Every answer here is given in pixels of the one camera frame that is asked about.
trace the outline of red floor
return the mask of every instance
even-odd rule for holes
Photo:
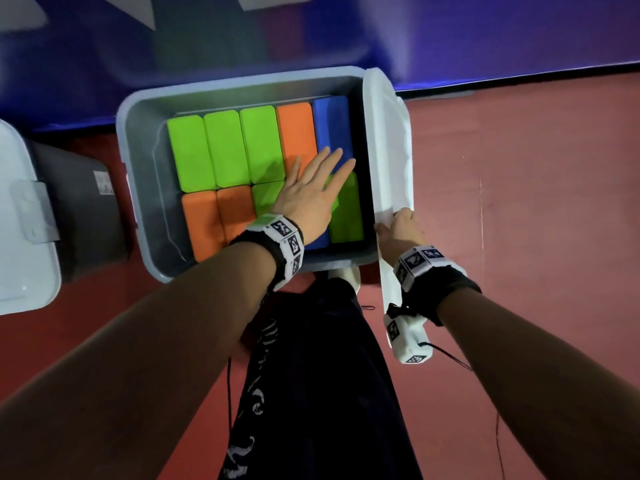
[[[416,211],[431,242],[489,297],[640,387],[640,75],[492,89],[411,102],[409,110]],[[107,163],[132,236],[115,136],[57,143]],[[158,286],[134,250],[126,263],[63,286],[43,310],[0,317],[0,363],[19,364],[0,368],[0,399]],[[475,377],[437,352],[424,365],[397,363],[380,289],[364,285],[359,298],[376,307],[365,316],[425,478],[500,478],[495,409]],[[460,355],[445,330],[427,331]],[[241,349],[234,355],[236,405],[247,360]],[[220,380],[162,479],[217,477],[226,407]],[[500,446],[508,479],[541,478],[504,425]]]

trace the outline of wristband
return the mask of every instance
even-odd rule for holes
[[[230,244],[254,242],[265,248],[276,261],[276,274],[267,292],[277,291],[288,283],[302,266],[305,254],[302,231],[291,219],[264,214],[246,227]]]
[[[442,326],[436,312],[442,300],[453,291],[480,287],[467,277],[467,272],[444,257],[433,246],[418,246],[405,252],[394,266],[402,287],[403,307]]]

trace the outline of white lid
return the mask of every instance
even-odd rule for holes
[[[404,101],[380,69],[367,69],[362,81],[364,119],[376,222],[391,224],[394,212],[413,208],[411,121]],[[380,281],[385,309],[402,304],[394,270],[380,258]]]
[[[60,290],[58,231],[24,140],[0,120],[0,315],[48,305]]]

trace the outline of gray plastic bin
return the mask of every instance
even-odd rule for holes
[[[376,71],[393,94],[384,74]],[[378,250],[373,231],[374,203],[363,106],[364,74],[365,71],[357,67],[326,68],[147,89],[129,96],[118,110],[116,129],[121,158],[127,167],[138,241],[148,271],[159,281],[168,282],[196,264],[182,213],[182,192],[166,129],[167,119],[309,101],[330,95],[349,98],[365,238],[361,242],[332,244],[325,249],[306,252],[302,271],[337,269],[376,261]],[[375,192],[379,192],[380,184],[375,187]]]

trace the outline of foam block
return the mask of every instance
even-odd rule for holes
[[[197,262],[204,261],[225,247],[225,232],[216,192],[209,190],[185,194],[182,196],[182,208]]]
[[[284,169],[288,175],[298,156],[301,158],[300,175],[317,154],[314,115],[311,104],[300,102],[276,108],[280,145]]]
[[[278,194],[282,190],[284,182],[270,182],[268,184],[259,184],[251,187],[253,196],[253,208],[256,217],[267,214],[276,202]]]
[[[264,184],[284,180],[284,161],[273,106],[243,109],[240,124],[251,181]]]
[[[329,237],[334,244],[364,239],[358,179],[353,172],[338,194],[338,207],[333,211],[329,222]]]
[[[204,129],[216,183],[220,187],[249,185],[249,166],[237,111],[207,114],[204,117]]]
[[[329,229],[326,229],[324,233],[320,235],[314,242],[310,242],[305,246],[306,251],[313,251],[314,249],[322,249],[331,244],[329,240]]]
[[[218,209],[227,242],[233,241],[255,219],[251,187],[231,187],[218,191]]]
[[[183,192],[217,188],[202,118],[196,115],[167,120],[178,180]]]
[[[314,125],[316,127],[317,151],[325,146],[331,151],[342,149],[336,172],[347,160],[353,158],[351,126],[349,125],[349,101],[345,96],[332,96],[313,101]]]

